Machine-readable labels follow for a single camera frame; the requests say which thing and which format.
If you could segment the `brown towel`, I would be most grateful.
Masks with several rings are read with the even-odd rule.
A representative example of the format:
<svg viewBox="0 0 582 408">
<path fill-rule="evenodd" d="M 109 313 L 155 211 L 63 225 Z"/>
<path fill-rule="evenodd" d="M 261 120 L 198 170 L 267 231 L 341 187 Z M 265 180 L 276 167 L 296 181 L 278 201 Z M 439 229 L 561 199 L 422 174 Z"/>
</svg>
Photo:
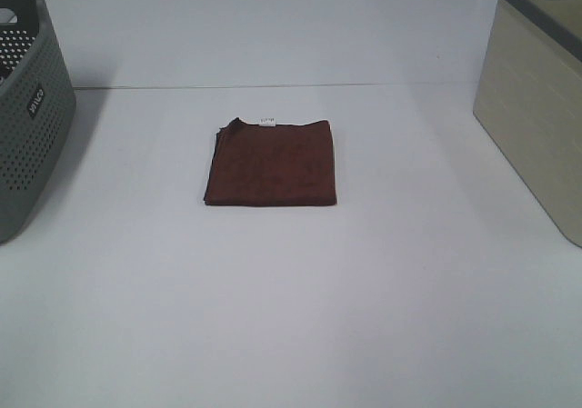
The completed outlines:
<svg viewBox="0 0 582 408">
<path fill-rule="evenodd" d="M 333 206 L 337 203 L 330 123 L 248 124 L 216 134 L 204 203 L 210 206 Z"/>
</svg>

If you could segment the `beige bin with grey rim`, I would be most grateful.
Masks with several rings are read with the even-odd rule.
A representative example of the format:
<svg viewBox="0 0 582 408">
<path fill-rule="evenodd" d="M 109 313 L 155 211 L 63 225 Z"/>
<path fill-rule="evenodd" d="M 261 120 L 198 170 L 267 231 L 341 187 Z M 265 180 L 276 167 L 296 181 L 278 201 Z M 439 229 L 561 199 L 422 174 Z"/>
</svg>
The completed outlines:
<svg viewBox="0 0 582 408">
<path fill-rule="evenodd" d="M 497 0 L 473 114 L 581 244 L 581 0 Z"/>
</svg>

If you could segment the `grey perforated laundry basket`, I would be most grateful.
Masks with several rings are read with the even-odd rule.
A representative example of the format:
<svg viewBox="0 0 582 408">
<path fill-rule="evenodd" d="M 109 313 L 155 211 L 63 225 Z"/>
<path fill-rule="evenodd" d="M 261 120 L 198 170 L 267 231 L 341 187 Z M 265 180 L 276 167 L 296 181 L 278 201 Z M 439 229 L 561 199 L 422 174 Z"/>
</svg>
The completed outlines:
<svg viewBox="0 0 582 408">
<path fill-rule="evenodd" d="M 1 240 L 23 229 L 49 181 L 76 111 L 45 0 L 1 0 Z"/>
</svg>

